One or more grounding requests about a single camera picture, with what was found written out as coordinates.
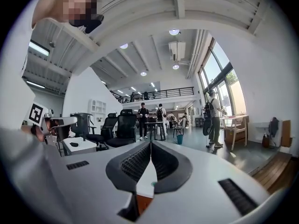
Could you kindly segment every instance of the fluorescent light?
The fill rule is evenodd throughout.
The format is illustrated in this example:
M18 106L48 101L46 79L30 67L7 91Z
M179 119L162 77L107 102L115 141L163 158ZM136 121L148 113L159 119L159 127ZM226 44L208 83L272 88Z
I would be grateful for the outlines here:
M35 86L37 86L37 87L40 87L40 88L45 89L44 86L41 86L41 85L39 85L39 84L35 84L35 83L30 82L30 81L26 81L26 82L27 82L28 84L35 85Z
M179 33L178 29L169 30L170 35L177 35Z
M120 46L121 49L127 49L128 48L128 44L123 44L122 46Z
M40 46L34 44L33 42L29 42L29 46L30 46L32 49L34 49L34 50L36 50L36 51L38 51L38 52L44 54L45 56L49 56L49 52L48 52L47 50L45 50L44 48L42 48L42 47L40 47Z

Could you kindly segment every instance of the wooden step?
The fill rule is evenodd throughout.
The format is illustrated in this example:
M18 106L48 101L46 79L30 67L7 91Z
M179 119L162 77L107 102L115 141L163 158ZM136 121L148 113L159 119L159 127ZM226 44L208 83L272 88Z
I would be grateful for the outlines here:
M281 176L291 157L291 154L277 153L265 167L253 175L253 178L263 185L266 190L269 190Z

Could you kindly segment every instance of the large window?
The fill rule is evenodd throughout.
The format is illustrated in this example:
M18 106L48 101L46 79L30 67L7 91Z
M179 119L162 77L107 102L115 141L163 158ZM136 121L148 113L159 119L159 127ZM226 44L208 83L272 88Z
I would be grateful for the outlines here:
M204 95L208 98L208 90L215 90L220 106L229 116L246 113L243 91L228 57L214 39L209 50L200 69Z

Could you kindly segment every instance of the staircase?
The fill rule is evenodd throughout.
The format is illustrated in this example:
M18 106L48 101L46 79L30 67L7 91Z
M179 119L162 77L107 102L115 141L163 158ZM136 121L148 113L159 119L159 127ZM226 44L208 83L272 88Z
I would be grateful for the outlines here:
M293 175L294 172L290 172L290 170L293 170L292 167L294 165L293 163L289 165L291 157L291 154L278 152L265 167L253 175L253 178L270 193L290 185L287 180L292 181L295 176L295 174Z

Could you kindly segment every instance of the pipe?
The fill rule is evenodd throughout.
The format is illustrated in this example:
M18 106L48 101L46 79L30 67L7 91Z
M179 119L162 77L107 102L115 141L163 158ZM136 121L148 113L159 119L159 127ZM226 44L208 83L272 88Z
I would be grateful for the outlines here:
M189 70L188 70L188 73L187 73L187 79L189 79L190 72L191 72L191 70L192 70L192 67L193 67L194 64L195 64L196 59L197 59L198 52L199 52L199 45L200 45L200 43L201 43L201 37L202 37L203 32L204 32L204 30L200 30L200 31L199 31L199 37L198 37L198 38L199 38L200 40L199 40L199 41L197 42L197 44L196 44L195 56L194 56L193 62L190 64L190 67L189 67Z
M190 69L191 69L191 65L192 65L192 62L193 62L193 59L194 59L194 56L195 56L195 49L196 49L196 46L197 46L198 37L199 37L199 29L197 29L197 31L196 31L195 44L194 44L194 48L193 48L193 52L192 52L192 56L191 56L190 67L189 67L189 70L188 70L188 73L187 73L187 77L186 77L186 78L188 78L188 76L189 76L189 72L190 72Z

